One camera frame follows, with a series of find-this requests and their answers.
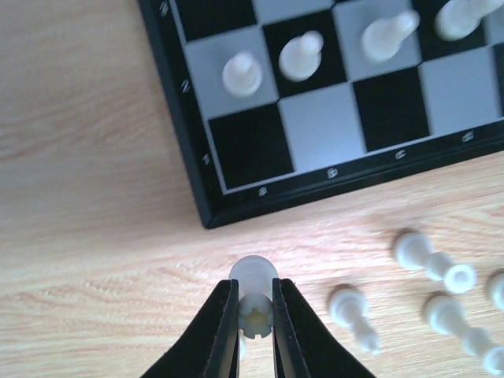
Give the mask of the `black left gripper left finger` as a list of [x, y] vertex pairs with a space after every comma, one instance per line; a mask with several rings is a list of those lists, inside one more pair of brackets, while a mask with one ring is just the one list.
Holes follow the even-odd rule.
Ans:
[[142, 378], [239, 376], [239, 283], [222, 280], [179, 339]]

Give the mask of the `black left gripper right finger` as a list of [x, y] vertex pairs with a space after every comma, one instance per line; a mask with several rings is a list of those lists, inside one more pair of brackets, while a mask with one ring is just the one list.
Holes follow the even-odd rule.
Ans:
[[373, 376], [332, 336], [292, 280], [272, 281], [272, 309], [276, 377]]

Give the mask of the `white rook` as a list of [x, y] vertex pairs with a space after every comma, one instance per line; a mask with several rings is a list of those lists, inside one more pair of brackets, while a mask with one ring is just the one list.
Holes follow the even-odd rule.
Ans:
[[229, 273], [239, 283], [239, 329], [248, 339], [272, 332], [272, 280], [278, 272], [268, 259], [250, 255], [239, 259]]

